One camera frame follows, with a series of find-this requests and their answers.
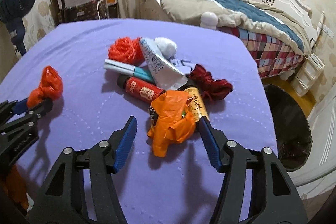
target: tablecloth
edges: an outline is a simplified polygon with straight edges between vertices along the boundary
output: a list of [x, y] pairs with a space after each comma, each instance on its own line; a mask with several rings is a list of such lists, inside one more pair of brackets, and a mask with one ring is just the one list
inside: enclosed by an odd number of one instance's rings
[[[61, 24], [38, 42], [0, 85], [0, 102], [22, 100], [38, 86], [41, 72], [54, 67], [63, 79], [63, 97], [39, 121], [40, 139], [18, 161], [34, 199], [53, 163], [65, 147], [90, 148], [124, 127], [133, 115], [138, 131], [125, 167], [113, 182], [129, 224], [208, 223], [223, 174], [211, 167], [199, 133], [169, 146], [167, 156], [151, 153], [147, 137], [148, 105], [116, 85], [117, 73], [103, 69], [109, 46], [118, 37], [167, 37], [178, 45], [177, 58], [203, 65], [214, 79], [234, 86], [225, 100], [206, 102], [211, 124], [245, 148], [276, 151], [272, 116], [255, 61], [232, 35], [177, 23], [115, 19]], [[89, 174], [85, 192], [95, 218]], [[247, 217], [251, 194], [248, 173], [241, 219]]]

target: trash can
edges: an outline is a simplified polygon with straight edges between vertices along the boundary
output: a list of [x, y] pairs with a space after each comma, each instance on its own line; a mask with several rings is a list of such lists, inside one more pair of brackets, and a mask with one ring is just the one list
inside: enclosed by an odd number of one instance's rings
[[307, 161], [312, 137], [310, 126], [298, 103], [275, 85], [264, 85], [273, 117], [278, 157], [287, 172], [300, 169]]

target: wooden floor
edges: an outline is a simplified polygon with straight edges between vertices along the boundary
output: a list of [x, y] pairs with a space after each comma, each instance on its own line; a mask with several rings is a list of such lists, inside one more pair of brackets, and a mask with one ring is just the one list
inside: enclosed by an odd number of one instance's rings
[[265, 79], [262, 79], [261, 81], [264, 85], [273, 84], [285, 90], [299, 104], [299, 106], [303, 110], [306, 117], [308, 117], [309, 113], [313, 109], [313, 106], [316, 104], [316, 100], [310, 91], [308, 91], [304, 96], [300, 97], [295, 92], [290, 82], [280, 79], [279, 76], [265, 78]]

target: red can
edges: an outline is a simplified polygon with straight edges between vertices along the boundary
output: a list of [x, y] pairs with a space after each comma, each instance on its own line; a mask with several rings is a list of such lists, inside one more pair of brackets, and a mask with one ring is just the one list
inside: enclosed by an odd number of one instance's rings
[[117, 85], [133, 97], [149, 104], [165, 92], [153, 84], [127, 75], [120, 75], [117, 79]]

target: plaid blanket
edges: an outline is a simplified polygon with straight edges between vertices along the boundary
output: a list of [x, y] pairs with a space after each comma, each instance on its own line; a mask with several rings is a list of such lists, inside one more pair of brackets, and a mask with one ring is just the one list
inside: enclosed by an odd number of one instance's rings
[[295, 54], [291, 47], [269, 35], [249, 32], [238, 27], [218, 27], [217, 30], [242, 40], [257, 63], [261, 79], [279, 75], [304, 61], [302, 55]]

